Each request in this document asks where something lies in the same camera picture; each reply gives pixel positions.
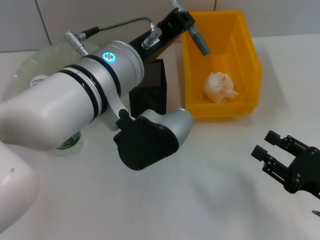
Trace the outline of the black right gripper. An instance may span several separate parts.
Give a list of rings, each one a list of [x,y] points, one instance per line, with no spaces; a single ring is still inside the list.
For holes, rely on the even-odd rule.
[[[251,156],[263,162],[262,171],[282,184],[291,194],[305,191],[319,198],[320,150],[313,146],[309,147],[290,135],[281,138],[272,130],[267,133],[264,140],[295,156],[295,159],[287,168],[265,149],[256,145]]]

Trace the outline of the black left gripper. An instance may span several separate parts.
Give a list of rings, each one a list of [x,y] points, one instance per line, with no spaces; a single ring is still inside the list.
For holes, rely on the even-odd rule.
[[[179,7],[172,10],[156,27],[161,30],[158,37],[159,42],[144,49],[142,47],[143,40],[151,33],[151,30],[143,33],[129,44],[138,52],[143,63],[154,61],[161,53],[163,53],[183,32],[196,32],[195,20],[188,11]]]

